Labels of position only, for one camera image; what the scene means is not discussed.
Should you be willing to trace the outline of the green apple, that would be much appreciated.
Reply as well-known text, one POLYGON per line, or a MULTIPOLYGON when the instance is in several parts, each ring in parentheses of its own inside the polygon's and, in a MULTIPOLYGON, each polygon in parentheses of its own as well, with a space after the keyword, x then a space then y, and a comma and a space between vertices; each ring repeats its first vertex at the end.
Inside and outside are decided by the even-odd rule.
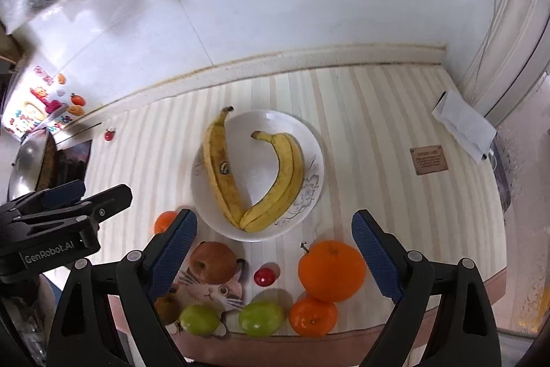
POLYGON ((180 327, 196 336, 208 336, 215 332, 219 325, 216 312, 207 305, 190 305, 179 316, 180 327))
POLYGON ((247 335, 268 337, 276 333, 285 321, 283 308, 269 301, 251 302, 242 308, 239 325, 247 335))

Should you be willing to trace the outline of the brown label patch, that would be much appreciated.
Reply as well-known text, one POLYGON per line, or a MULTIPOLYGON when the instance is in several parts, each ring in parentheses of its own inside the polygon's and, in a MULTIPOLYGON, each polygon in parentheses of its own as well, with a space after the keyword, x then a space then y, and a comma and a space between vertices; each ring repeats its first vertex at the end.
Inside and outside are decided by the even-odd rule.
POLYGON ((448 170, 448 162, 441 145, 411 148, 410 154, 419 176, 448 170))

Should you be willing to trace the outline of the small mandarin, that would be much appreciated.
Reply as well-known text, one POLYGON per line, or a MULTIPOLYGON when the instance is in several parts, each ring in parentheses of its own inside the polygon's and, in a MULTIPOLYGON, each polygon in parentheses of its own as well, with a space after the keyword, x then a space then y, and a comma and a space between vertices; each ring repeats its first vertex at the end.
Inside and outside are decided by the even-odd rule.
POLYGON ((321 338, 330 333, 338 322, 338 308, 334 303, 306 296, 290 309, 288 321, 300 336, 321 338))
POLYGON ((177 211, 166 211, 160 213, 157 216, 157 219, 154 223, 154 233, 161 234, 164 233, 173 223, 174 219, 177 217, 177 211))

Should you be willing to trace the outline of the red brown apple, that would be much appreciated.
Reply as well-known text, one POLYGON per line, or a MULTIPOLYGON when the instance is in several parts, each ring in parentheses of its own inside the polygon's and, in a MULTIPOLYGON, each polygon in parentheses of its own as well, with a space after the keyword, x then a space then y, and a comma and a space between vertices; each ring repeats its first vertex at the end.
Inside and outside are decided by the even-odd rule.
POLYGON ((236 254, 227 245, 217 241, 203 241, 193 250, 189 259, 189 271, 201 283, 228 282, 236 269, 236 254))

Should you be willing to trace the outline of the striped tablecloth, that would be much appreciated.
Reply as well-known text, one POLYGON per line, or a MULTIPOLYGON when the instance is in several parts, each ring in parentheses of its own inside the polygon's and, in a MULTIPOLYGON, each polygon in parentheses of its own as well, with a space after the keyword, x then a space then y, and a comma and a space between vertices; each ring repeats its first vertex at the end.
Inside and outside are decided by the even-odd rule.
POLYGON ((150 241, 160 213, 190 208, 199 217, 198 242, 226 244, 249 270, 280 268, 273 286, 245 276, 229 287, 232 297, 290 307, 305 292, 297 272, 305 248, 322 240, 351 244, 351 218, 367 209, 407 249, 443 263, 473 259, 490 301, 499 301, 506 242, 492 167, 474 161, 432 117, 453 88, 438 65, 316 69, 201 89, 114 116, 106 126, 115 138, 93 133, 87 192, 125 183, 133 200, 101 226, 101 247, 90 260, 120 260, 150 241), (304 153, 302 191, 261 235, 225 221, 203 176, 203 135, 228 105, 230 166, 247 204, 261 199, 277 173, 271 146, 253 131, 290 133, 304 153))

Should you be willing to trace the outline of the steel pot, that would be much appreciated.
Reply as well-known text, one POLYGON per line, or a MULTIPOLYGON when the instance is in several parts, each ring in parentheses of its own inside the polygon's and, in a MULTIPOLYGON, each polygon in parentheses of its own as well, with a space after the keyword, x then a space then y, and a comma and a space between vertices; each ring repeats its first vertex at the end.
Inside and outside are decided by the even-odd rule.
POLYGON ((56 143, 47 129, 27 134, 12 164, 8 200, 47 189, 56 168, 56 153, 56 143))

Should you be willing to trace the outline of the long spotted banana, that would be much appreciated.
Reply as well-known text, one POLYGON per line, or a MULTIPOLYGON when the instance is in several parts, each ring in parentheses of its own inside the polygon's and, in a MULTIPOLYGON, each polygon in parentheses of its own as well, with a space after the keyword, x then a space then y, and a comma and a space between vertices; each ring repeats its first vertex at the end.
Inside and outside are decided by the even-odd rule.
POLYGON ((224 107, 206 130, 203 139, 203 159, 212 193, 218 207, 234 227, 239 228, 245 208, 231 171, 225 122, 234 110, 224 107))

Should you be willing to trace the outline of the small red tomato magnet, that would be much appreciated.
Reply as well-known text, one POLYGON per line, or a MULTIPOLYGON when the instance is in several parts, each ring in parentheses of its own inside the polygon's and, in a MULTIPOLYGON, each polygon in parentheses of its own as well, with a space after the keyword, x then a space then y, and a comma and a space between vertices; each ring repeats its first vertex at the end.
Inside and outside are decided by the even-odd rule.
POLYGON ((114 138, 115 138, 115 135, 116 135, 115 133, 116 133, 116 131, 115 131, 114 128, 107 129, 106 132, 105 132, 105 134, 104 134, 104 139, 105 139, 105 141, 106 141, 106 142, 111 142, 111 141, 113 141, 114 138))

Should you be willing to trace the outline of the white floral plate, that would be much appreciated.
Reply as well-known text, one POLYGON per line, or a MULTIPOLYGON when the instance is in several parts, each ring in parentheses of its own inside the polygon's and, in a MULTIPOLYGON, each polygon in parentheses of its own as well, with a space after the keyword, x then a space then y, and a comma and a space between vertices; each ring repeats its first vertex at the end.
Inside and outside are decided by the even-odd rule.
POLYGON ((311 213, 322 195, 325 161, 322 148, 312 129, 297 118, 269 110, 243 112, 227 121, 228 157, 237 186, 246 206, 256 203, 276 179, 277 158, 265 142, 254 142, 255 130, 267 133, 285 132, 301 147, 305 173, 302 188, 289 209, 274 224, 257 233, 247 233, 230 224, 215 202, 209 186, 202 151, 198 151, 191 177, 195 209, 213 231, 236 241, 260 242, 280 237, 300 225, 311 213))

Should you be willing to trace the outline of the dark brown apple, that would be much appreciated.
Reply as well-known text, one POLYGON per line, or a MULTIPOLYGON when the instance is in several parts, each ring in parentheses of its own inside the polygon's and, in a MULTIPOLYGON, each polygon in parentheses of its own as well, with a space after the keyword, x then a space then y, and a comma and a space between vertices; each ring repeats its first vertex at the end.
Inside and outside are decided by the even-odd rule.
POLYGON ((164 326, 171 325, 177 321, 182 312, 177 296, 173 292, 168 292, 164 296, 158 297, 154 302, 154 306, 164 326))

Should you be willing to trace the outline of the cat print mat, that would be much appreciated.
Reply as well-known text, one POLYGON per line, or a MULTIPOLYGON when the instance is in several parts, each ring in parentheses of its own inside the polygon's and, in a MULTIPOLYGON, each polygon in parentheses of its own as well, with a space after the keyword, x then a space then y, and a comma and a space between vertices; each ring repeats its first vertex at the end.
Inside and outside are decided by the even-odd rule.
POLYGON ((222 284, 200 283, 190 272, 180 270, 169 292, 175 295, 181 309, 189 305, 208 305, 220 317, 220 323, 213 336, 222 338, 227 332, 225 317, 230 312, 240 312, 244 308, 244 277, 247 273, 245 260, 237 260, 233 276, 222 284))

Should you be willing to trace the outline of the large orange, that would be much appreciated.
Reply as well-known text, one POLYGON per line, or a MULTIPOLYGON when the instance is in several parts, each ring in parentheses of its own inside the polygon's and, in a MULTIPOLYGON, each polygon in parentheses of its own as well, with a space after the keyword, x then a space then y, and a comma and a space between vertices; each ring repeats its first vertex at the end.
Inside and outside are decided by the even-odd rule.
POLYGON ((325 302, 344 302, 364 284, 367 267, 354 247, 337 240, 315 243, 301 257, 298 278, 307 294, 325 302))

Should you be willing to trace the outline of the short yellow banana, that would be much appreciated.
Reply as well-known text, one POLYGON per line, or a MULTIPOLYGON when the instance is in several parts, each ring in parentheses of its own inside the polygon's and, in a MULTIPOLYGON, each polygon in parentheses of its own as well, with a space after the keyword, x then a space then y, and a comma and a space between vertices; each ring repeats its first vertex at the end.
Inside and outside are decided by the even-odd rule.
POLYGON ((251 137, 268 142, 278 159, 278 173, 273 185, 240 221, 241 230, 256 233, 275 223, 290 208, 302 187, 305 168, 301 147, 290 134, 268 134, 256 130, 251 137))

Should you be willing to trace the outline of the white folded paper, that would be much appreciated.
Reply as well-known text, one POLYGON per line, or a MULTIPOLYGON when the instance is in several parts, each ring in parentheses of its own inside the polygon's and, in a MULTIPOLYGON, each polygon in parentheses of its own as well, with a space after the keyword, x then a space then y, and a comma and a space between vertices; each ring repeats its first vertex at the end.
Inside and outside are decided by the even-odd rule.
POLYGON ((433 107, 432 116, 476 163, 487 158, 497 131, 458 91, 446 90, 433 107))

